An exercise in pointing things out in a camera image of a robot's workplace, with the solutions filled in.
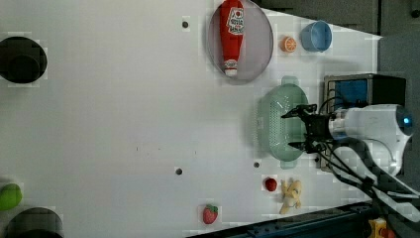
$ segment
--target green fruit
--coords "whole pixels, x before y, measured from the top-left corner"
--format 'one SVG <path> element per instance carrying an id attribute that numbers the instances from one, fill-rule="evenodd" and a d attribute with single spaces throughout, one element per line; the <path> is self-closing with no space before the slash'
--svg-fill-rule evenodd
<path id="1" fill-rule="evenodd" d="M 17 184 L 5 185 L 0 191 L 0 210 L 9 210 L 22 200 L 22 192 Z"/>

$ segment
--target black cable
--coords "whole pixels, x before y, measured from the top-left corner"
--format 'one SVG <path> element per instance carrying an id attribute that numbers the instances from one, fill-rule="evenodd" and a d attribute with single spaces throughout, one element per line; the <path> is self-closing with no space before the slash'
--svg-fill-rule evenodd
<path id="1" fill-rule="evenodd" d="M 333 156 L 334 157 L 336 157 L 337 158 L 337 160 L 339 161 L 339 162 L 342 162 L 340 159 L 339 159 L 339 157 L 331 150 L 331 148 L 328 146 L 328 145 L 326 145 L 327 146 L 327 148 L 331 151 L 331 153 L 333 154 Z M 321 153 L 319 153 L 318 152 L 318 154 L 321 156 L 321 157 L 323 157 L 324 158 L 324 160 L 326 160 L 327 162 L 329 162 L 330 160 L 328 160 L 324 155 L 322 155 Z M 368 189 L 368 190 L 365 190 L 364 188 L 364 186 L 362 185 L 362 184 L 357 184 L 356 182 L 354 182 L 354 181 L 351 181 L 351 180 L 349 180 L 349 179 L 346 179 L 346 178 L 343 178 L 343 177 L 341 177 L 341 176 L 339 176 L 339 175 L 337 175 L 336 173 L 335 173 L 335 171 L 328 165 L 328 167 L 330 168 L 330 170 L 332 171 L 332 173 L 334 174 L 334 176 L 339 180 L 339 181 L 341 181 L 341 182 L 344 182 L 344 183 L 346 183 L 346 184 L 348 184 L 348 185 L 352 185 L 352 186 L 354 186 L 354 187 L 356 187 L 356 188 L 358 188 L 358 189 L 360 189 L 360 190 L 362 190 L 364 193 L 366 193 L 366 194 L 368 194 L 369 196 L 370 196 L 370 198 L 372 199 L 372 202 L 374 201 L 374 200 L 376 200 L 377 201 L 377 205 L 378 205 L 378 207 L 379 207 L 379 212 L 381 213 L 381 215 L 383 216 L 383 218 L 386 220 L 386 223 L 387 224 L 389 224 L 389 228 L 395 233 L 395 235 L 397 236 L 397 237 L 401 237 L 401 235 L 400 234 L 398 234 L 398 232 L 395 230 L 395 228 L 393 227 L 393 225 L 391 224 L 391 222 L 389 221 L 389 214 L 387 213 L 387 212 L 385 212 L 384 210 L 383 210 L 383 208 L 382 208 L 382 205 L 383 204 L 385 204 L 386 206 L 387 206 L 387 204 L 386 203 L 384 203 L 378 196 L 377 196 L 377 194 L 376 194 L 376 192 L 373 190 L 373 188 L 370 188 L 370 189 Z M 382 191 L 381 189 L 379 189 L 379 187 L 378 186 L 376 186 L 375 184 L 372 184 L 371 185 L 371 187 L 374 187 L 374 188 L 376 188 L 377 190 L 379 190 L 379 191 Z"/>
<path id="2" fill-rule="evenodd" d="M 337 161 L 339 161 L 340 164 L 342 164 L 347 170 L 349 170 L 351 172 L 351 176 L 354 176 L 354 177 L 358 178 L 360 181 L 364 181 L 364 179 L 362 177 L 360 177 L 358 174 L 356 174 L 354 171 L 352 171 L 352 169 L 350 169 L 348 165 L 346 165 L 344 162 L 342 162 L 342 160 L 336 155 L 336 153 L 333 151 L 333 149 L 328 146 L 328 143 L 325 143 L 325 146 L 328 148 L 328 150 L 331 151 L 331 154 L 337 159 Z"/>
<path id="3" fill-rule="evenodd" d="M 336 89 L 330 89 L 330 90 L 328 90 L 328 92 L 330 92 L 330 91 L 335 91 L 335 92 L 337 92 L 338 94 L 340 94 L 340 96 L 343 98 L 343 101 L 348 101 L 347 99 L 346 99 L 346 97 L 343 95 L 343 93 L 341 93 L 341 91 L 338 91 L 338 90 L 336 90 Z"/>
<path id="4" fill-rule="evenodd" d="M 334 105 L 331 105 L 331 107 L 335 107 L 335 106 L 339 106 L 339 105 L 350 105 L 350 104 L 355 104 L 355 103 L 348 103 L 348 102 L 341 102 L 341 103 L 336 103 Z"/>
<path id="5" fill-rule="evenodd" d="M 340 171 L 346 173 L 346 174 L 350 174 L 350 171 L 346 171 L 346 169 L 343 169 L 342 167 L 338 166 L 337 164 L 335 164 L 334 162 L 332 162 L 330 159 L 328 159 L 326 156 L 322 155 L 321 152 L 317 152 L 318 155 L 320 155 L 322 157 L 322 159 L 326 160 L 328 162 L 328 165 L 331 164 L 333 165 L 335 168 L 339 169 Z"/>
<path id="6" fill-rule="evenodd" d="M 343 100 L 344 100 L 344 98 L 343 98 L 343 97 L 339 97 L 339 96 L 334 96 L 334 97 L 330 97 L 330 98 L 328 98 L 328 99 L 327 99 L 327 100 L 325 100 L 325 101 L 321 104 L 321 106 L 319 107 L 318 114 L 320 114 L 320 113 L 321 113 L 321 111 L 322 111 L 322 109 L 324 108 L 325 104 L 327 104 L 329 101 L 331 101 L 331 100 L 333 100 L 333 99 L 337 99 L 337 98 L 341 98 L 341 99 L 343 99 Z"/>

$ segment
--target strainer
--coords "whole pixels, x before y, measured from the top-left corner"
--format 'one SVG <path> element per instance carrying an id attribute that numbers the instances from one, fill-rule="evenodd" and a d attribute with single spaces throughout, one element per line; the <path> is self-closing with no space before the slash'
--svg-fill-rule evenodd
<path id="1" fill-rule="evenodd" d="M 305 141 L 306 128 L 299 118 L 282 119 L 281 116 L 299 104 L 308 104 L 296 77 L 286 76 L 281 85 L 270 91 L 259 105 L 258 136 L 261 148 L 280 160 L 283 169 L 296 166 L 302 152 L 290 147 L 290 142 Z"/>

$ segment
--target plate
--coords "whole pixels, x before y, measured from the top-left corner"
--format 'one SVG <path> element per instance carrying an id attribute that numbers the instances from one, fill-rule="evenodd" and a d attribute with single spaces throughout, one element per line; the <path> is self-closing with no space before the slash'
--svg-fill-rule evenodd
<path id="1" fill-rule="evenodd" d="M 263 10 L 249 0 L 244 6 L 245 33 L 238 60 L 238 80 L 254 80 L 268 66 L 272 56 L 271 25 Z M 220 40 L 220 7 L 213 14 L 207 34 L 207 47 L 214 65 L 224 73 L 222 42 Z"/>

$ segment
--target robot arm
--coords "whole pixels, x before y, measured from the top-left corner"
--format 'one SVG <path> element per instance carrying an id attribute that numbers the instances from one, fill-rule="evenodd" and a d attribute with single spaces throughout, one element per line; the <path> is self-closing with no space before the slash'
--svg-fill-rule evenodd
<path id="1" fill-rule="evenodd" d="M 412 136 L 412 119 L 405 109 L 398 105 L 372 105 L 320 115 L 310 113 L 316 107 L 312 111 L 302 108 L 303 105 L 298 106 L 282 116 L 299 117 L 306 126 L 306 141 L 290 146 L 320 153 L 327 143 L 333 144 L 329 162 L 335 165 L 332 171 L 341 182 L 360 188 L 405 218 L 420 222 L 420 192 L 395 177 Z M 338 170 L 337 163 L 346 169 Z"/>

